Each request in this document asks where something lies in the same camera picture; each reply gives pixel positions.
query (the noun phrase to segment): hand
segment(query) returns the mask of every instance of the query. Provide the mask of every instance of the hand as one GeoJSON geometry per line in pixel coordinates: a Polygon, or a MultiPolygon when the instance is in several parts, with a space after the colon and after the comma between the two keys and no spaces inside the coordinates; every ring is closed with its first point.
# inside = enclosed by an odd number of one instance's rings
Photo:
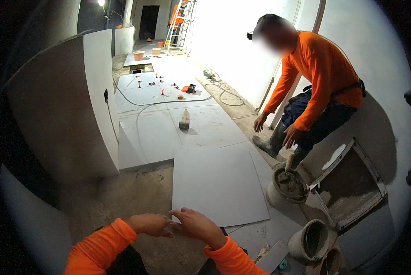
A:
{"type": "Polygon", "coordinates": [[[254,131],[256,133],[261,132],[263,130],[263,124],[267,120],[269,113],[262,112],[258,118],[254,121],[254,131]]]}
{"type": "Polygon", "coordinates": [[[135,215],[127,219],[125,222],[135,231],[137,235],[140,233],[146,233],[149,236],[153,237],[175,237],[175,235],[172,232],[164,229],[170,223],[173,223],[173,221],[163,215],[135,215]]]}
{"type": "Polygon", "coordinates": [[[170,228],[180,232],[182,235],[198,239],[208,244],[212,250],[223,247],[227,239],[222,230],[206,216],[186,207],[172,210],[170,214],[177,217],[181,224],[172,223],[170,228]]]}
{"type": "Polygon", "coordinates": [[[293,146],[296,143],[296,140],[298,140],[302,133],[299,129],[297,129],[294,126],[294,123],[291,124],[284,132],[286,133],[286,137],[283,141],[282,146],[285,146],[285,149],[291,148],[291,146],[293,146]]]}

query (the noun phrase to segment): worker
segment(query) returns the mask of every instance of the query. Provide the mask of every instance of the worker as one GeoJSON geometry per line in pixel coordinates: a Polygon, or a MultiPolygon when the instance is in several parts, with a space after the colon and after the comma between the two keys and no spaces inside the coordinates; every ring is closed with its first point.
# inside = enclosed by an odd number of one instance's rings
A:
{"type": "MultiPolygon", "coordinates": [[[[187,1],[183,1],[181,3],[181,8],[185,7],[186,4],[187,4],[187,1]]],[[[180,26],[184,22],[184,19],[176,18],[176,16],[181,16],[182,15],[182,11],[179,11],[178,15],[176,15],[176,10],[178,9],[178,6],[179,6],[179,4],[176,4],[175,7],[173,8],[172,17],[170,17],[169,24],[167,25],[167,28],[168,28],[167,34],[169,34],[171,32],[172,35],[178,35],[179,31],[177,30],[177,28],[178,28],[177,26],[180,26]]],[[[176,36],[173,37],[173,39],[170,43],[175,44],[176,41],[177,41],[176,38],[177,38],[176,36]]]]}
{"type": "Polygon", "coordinates": [[[263,41],[282,58],[282,74],[263,112],[254,121],[255,132],[263,130],[267,116],[276,111],[299,73],[312,83],[289,100],[268,140],[253,136],[253,143],[271,157],[276,157],[283,146],[289,149],[296,143],[291,164],[295,169],[315,144],[357,111],[366,95],[364,83],[333,43],[312,32],[296,31],[289,21],[275,14],[262,16],[253,34],[247,37],[263,41]]]}
{"type": "Polygon", "coordinates": [[[188,208],[172,210],[170,214],[181,223],[174,223],[156,214],[136,215],[127,220],[116,219],[111,225],[73,246],[64,274],[147,274],[141,256],[130,244],[142,233],[174,238],[175,235],[167,227],[208,244],[203,250],[204,255],[214,260],[222,275],[267,274],[256,267],[248,255],[206,216],[188,208]]]}

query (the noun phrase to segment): dirty bucket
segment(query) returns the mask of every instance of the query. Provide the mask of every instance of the dirty bucket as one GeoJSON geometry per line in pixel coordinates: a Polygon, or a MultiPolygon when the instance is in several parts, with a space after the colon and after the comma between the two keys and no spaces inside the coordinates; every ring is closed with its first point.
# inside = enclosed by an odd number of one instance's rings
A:
{"type": "Polygon", "coordinates": [[[134,54],[135,61],[143,60],[144,51],[133,51],[133,54],[134,54]]]}
{"type": "Polygon", "coordinates": [[[328,251],[320,264],[319,275],[334,275],[340,270],[341,262],[343,261],[343,255],[341,252],[333,248],[328,251]]]}
{"type": "Polygon", "coordinates": [[[328,228],[321,220],[309,221],[288,241],[291,257],[303,263],[323,258],[328,251],[328,246],[328,228]]]}
{"type": "Polygon", "coordinates": [[[287,201],[295,204],[305,203],[308,192],[309,187],[298,172],[286,172],[285,167],[281,167],[274,171],[266,196],[268,203],[279,210],[287,201]]]}

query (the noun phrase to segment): dark work pants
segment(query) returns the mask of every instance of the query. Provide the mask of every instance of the dark work pants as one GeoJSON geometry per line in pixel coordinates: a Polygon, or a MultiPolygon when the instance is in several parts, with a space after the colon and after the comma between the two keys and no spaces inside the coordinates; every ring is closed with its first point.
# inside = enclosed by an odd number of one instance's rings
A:
{"type": "MultiPolygon", "coordinates": [[[[311,96],[312,90],[309,89],[290,99],[281,118],[286,127],[293,124],[305,111],[311,96]]],[[[345,124],[356,111],[357,109],[353,107],[331,100],[320,117],[311,125],[309,131],[304,132],[298,140],[299,150],[307,152],[312,150],[314,145],[345,124]]]]}

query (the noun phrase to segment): yellow object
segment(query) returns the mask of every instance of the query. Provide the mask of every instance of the yellow object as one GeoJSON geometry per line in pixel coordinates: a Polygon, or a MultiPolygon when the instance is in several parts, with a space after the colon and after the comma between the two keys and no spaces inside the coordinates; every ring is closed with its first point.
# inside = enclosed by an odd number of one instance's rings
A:
{"type": "Polygon", "coordinates": [[[152,48],[152,54],[153,55],[160,55],[161,54],[161,48],[152,48]]]}

